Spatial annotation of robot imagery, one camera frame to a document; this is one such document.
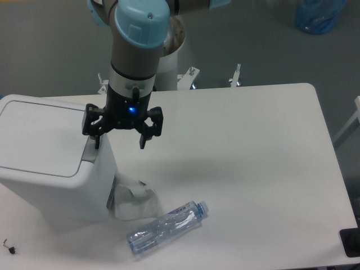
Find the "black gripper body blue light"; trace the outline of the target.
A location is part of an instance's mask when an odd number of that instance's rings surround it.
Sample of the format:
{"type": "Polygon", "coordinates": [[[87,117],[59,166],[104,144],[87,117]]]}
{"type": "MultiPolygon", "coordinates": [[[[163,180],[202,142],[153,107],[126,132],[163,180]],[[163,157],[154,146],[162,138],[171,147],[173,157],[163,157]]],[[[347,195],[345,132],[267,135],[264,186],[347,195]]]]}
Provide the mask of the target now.
{"type": "Polygon", "coordinates": [[[137,103],[129,97],[115,92],[110,86],[107,89],[104,126],[112,129],[140,129],[145,126],[147,109],[151,93],[140,97],[137,103]]]}

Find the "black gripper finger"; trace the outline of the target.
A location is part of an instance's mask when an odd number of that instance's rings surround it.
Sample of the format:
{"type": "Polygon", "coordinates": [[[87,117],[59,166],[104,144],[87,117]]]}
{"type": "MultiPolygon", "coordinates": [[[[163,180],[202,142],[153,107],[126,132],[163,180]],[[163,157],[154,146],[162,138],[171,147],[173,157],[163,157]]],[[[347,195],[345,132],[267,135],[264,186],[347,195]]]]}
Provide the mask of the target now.
{"type": "Polygon", "coordinates": [[[139,139],[140,149],[144,149],[146,142],[150,141],[153,137],[159,137],[162,133],[164,115],[161,107],[154,107],[149,111],[146,111],[145,118],[143,120],[137,120],[135,123],[135,130],[141,135],[139,139]],[[152,125],[149,126],[145,122],[150,118],[152,125]]]}
{"type": "Polygon", "coordinates": [[[106,108],[88,103],[82,120],[82,134],[90,136],[95,141],[95,149],[99,149],[100,138],[103,134],[115,128],[115,118],[106,108]]]}

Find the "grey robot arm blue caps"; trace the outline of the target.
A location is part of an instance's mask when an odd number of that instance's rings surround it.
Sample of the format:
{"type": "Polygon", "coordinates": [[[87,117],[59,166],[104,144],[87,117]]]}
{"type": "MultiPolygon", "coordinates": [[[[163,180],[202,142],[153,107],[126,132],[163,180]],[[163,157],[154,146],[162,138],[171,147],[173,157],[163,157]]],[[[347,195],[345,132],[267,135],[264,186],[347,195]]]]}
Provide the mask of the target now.
{"type": "Polygon", "coordinates": [[[155,76],[169,31],[169,20],[185,12],[213,9],[228,1],[87,1],[95,22],[112,32],[112,53],[106,105],[85,106],[82,133],[94,140],[113,129],[135,129],[140,148],[161,135],[163,112],[148,108],[155,76]]]}

